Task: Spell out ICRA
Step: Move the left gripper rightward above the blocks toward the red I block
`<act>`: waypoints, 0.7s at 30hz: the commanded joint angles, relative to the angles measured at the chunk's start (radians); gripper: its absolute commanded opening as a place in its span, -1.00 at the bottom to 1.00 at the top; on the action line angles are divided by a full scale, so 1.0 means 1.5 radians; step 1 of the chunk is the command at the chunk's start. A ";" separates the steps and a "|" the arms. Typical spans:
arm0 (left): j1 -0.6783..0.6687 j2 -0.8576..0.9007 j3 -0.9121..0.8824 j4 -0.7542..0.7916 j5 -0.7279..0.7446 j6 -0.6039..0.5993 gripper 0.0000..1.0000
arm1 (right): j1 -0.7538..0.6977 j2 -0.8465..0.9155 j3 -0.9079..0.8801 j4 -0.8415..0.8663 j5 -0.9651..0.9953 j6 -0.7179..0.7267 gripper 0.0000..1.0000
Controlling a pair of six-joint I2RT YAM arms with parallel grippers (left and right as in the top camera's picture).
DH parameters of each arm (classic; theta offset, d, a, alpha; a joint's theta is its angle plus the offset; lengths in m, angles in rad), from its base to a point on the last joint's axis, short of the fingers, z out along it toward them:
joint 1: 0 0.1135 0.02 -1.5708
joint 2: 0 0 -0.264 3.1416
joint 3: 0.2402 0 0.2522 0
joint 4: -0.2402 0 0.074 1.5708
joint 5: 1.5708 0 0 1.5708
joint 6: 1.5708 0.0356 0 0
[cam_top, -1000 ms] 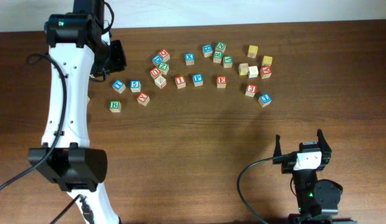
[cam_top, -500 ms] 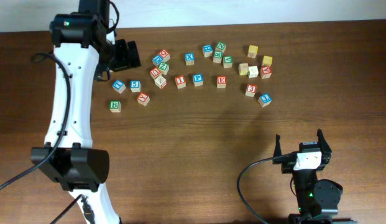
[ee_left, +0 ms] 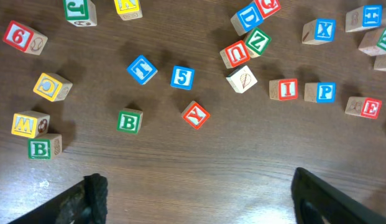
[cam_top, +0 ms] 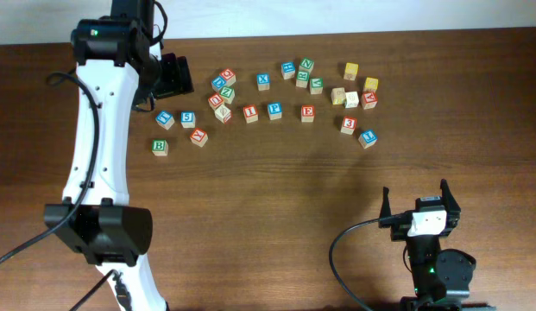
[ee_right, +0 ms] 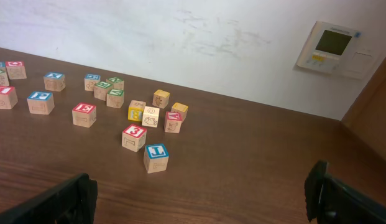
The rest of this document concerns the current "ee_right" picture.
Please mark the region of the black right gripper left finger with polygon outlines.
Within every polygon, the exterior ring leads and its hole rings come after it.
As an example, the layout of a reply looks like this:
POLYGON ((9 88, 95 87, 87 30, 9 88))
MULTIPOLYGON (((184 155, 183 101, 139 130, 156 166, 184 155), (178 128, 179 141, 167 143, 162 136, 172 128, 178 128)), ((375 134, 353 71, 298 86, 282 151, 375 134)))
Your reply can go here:
POLYGON ((0 213, 0 223, 93 224, 97 198, 97 181, 82 173, 0 213))

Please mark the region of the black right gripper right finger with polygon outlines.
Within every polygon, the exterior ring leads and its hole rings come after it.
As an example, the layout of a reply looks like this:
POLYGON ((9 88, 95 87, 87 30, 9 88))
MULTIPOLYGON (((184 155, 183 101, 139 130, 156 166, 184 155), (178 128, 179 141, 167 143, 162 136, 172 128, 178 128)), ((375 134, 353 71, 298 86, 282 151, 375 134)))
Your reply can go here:
POLYGON ((304 190, 309 222, 386 224, 386 208, 331 176, 327 161, 313 166, 304 190))

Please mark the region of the red I wooden block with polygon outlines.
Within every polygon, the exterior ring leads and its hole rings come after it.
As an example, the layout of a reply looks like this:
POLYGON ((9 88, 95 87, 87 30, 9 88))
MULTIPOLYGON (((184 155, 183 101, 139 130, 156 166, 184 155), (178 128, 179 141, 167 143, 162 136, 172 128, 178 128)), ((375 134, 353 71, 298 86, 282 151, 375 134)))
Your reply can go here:
POLYGON ((0 86, 0 109, 12 109, 18 102, 13 86, 0 86))

